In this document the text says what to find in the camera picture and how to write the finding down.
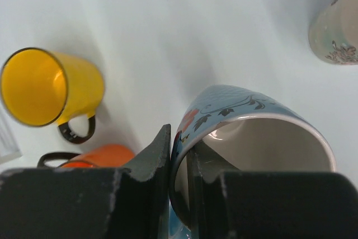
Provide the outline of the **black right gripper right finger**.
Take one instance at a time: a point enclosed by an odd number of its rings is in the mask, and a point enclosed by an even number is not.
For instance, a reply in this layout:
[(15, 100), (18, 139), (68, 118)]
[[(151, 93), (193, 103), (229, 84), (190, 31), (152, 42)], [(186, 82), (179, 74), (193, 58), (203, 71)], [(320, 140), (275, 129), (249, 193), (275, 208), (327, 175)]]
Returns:
[(243, 172), (187, 156), (193, 238), (356, 238), (357, 190), (332, 172)]

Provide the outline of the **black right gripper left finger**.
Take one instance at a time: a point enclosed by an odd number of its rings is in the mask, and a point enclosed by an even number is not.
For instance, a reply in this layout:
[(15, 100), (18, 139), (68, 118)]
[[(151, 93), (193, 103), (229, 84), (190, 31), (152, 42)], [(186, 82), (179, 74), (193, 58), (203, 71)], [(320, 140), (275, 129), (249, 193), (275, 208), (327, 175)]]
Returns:
[(171, 126), (118, 168), (1, 174), (2, 238), (167, 238)]

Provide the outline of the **orange cup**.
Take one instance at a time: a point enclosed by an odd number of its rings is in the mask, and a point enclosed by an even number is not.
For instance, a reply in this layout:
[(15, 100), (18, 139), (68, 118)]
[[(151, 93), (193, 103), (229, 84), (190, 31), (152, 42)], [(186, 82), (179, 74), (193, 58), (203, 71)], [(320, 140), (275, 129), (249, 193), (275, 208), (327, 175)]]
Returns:
[(135, 153), (120, 144), (106, 144), (87, 153), (50, 152), (40, 157), (37, 168), (50, 168), (49, 161), (64, 162), (58, 167), (62, 168), (101, 168), (120, 167), (135, 157)]

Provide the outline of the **light blue mug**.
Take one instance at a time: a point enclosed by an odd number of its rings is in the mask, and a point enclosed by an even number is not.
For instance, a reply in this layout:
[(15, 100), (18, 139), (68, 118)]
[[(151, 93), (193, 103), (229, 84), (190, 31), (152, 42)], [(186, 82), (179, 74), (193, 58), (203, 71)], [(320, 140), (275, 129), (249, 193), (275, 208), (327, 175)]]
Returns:
[(192, 102), (177, 129), (169, 176), (172, 212), (189, 230), (187, 156), (213, 151), (243, 172), (334, 172), (323, 135), (272, 98), (228, 85), (213, 85)]

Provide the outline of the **yellow mug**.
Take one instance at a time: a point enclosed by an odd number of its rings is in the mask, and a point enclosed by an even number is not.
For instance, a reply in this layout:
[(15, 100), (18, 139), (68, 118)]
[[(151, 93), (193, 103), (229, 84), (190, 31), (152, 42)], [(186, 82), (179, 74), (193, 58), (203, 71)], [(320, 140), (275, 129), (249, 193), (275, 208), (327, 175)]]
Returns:
[(77, 56), (41, 48), (14, 52), (1, 68), (1, 99), (19, 123), (43, 127), (56, 123), (73, 144), (95, 132), (96, 109), (105, 92), (99, 69)]

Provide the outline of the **beige patterned ceramic mug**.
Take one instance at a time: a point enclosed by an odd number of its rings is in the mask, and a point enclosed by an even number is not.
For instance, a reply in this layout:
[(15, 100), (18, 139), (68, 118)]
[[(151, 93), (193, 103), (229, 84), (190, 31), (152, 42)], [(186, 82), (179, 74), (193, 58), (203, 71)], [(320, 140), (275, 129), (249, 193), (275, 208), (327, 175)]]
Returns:
[(357, 65), (357, 0), (333, 0), (311, 22), (308, 39), (320, 60)]

